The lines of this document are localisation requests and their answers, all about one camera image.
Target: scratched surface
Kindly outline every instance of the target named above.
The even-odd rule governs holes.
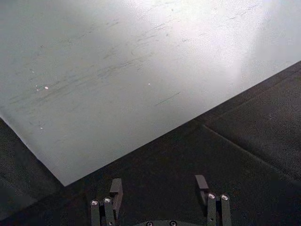
[[[0,116],[67,185],[299,61],[300,9],[3,0]]]

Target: scratch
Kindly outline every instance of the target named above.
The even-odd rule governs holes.
[[[157,103],[155,106],[158,106],[158,105],[160,105],[161,103],[163,103],[163,102],[165,102],[165,101],[167,101],[167,100],[169,100],[169,99],[171,99],[171,98],[173,98],[173,97],[177,96],[177,95],[178,95],[178,94],[180,94],[180,93],[181,93],[181,92],[178,92],[178,93],[176,93],[176,94],[172,95],[171,97],[169,97],[169,98],[167,98],[167,99],[165,99],[165,100],[163,100],[163,101],[161,101],[161,102]]]
[[[243,13],[242,13],[242,14],[240,14],[240,15],[242,16],[242,15],[246,14],[246,13],[247,13],[247,11],[248,11],[248,10],[246,10],[245,12],[243,12]]]
[[[108,57],[112,57],[112,56],[116,55],[116,54],[117,54],[117,51],[118,51],[117,48],[118,48],[120,45],[121,45],[121,44],[118,44],[118,45],[112,47],[112,48],[107,52],[107,54],[103,57],[103,59],[106,59],[106,58],[108,58]]]
[[[156,35],[152,35],[152,36],[147,37],[147,38],[145,38],[145,39],[138,39],[137,41],[147,40],[147,39],[151,39],[151,38],[153,38],[153,37],[156,37]]]
[[[19,95],[19,96],[13,97],[10,100],[13,100],[13,99],[16,99],[16,98],[17,98],[17,100],[16,101],[12,101],[9,104],[13,105],[13,104],[19,103],[20,101],[26,100],[29,96],[30,96],[30,94],[23,94],[23,95]]]
[[[115,25],[119,24],[119,22],[113,23],[112,25],[108,26],[107,28],[113,27]]]
[[[256,4],[256,5],[253,5],[253,6],[249,6],[248,7],[248,10],[252,9],[252,8],[255,8],[256,6],[258,6],[259,4]]]
[[[160,24],[160,25],[154,27],[153,30],[161,30],[162,28],[160,28],[160,27],[163,26],[163,25],[165,25],[165,23]]]
[[[137,61],[138,62],[143,62],[146,57],[150,57],[150,56],[151,55],[141,56],[141,57],[138,57],[138,58],[135,58],[135,59],[123,62],[123,63],[121,63],[119,65],[113,65],[113,66],[108,66],[108,67],[99,69],[99,70],[97,70],[97,73],[98,73],[97,77],[105,77],[105,78],[109,77],[109,76],[112,75],[112,73],[114,71],[120,70],[120,69],[122,69],[124,67],[127,67],[129,65],[133,65]]]

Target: black floor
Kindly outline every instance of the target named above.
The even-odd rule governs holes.
[[[195,174],[230,196],[234,226],[301,225],[300,138],[297,63],[1,225],[89,225],[88,200],[106,196],[112,178],[123,181],[121,225],[202,224]]]

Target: black mat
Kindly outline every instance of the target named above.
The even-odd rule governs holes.
[[[230,196],[235,226],[301,225],[300,69],[301,63],[293,65],[3,225],[89,225],[87,202],[104,197],[112,178],[123,180],[122,225],[149,219],[202,224],[195,174]]]
[[[0,119],[0,219],[63,186]]]

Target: dark fabric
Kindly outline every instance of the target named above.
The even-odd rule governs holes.
[[[296,165],[289,166],[293,160],[282,149],[298,148],[300,103],[294,79],[300,69],[301,63],[293,65],[7,218],[2,225],[88,226],[89,200],[105,197],[113,178],[123,181],[121,225],[150,219],[203,224],[194,194],[195,174],[204,175],[216,194],[230,196],[234,226],[301,225],[301,181]],[[271,150],[280,153],[271,155]]]
[[[0,119],[0,219],[63,186]]]
[[[221,114],[207,126],[301,180],[301,71]]]

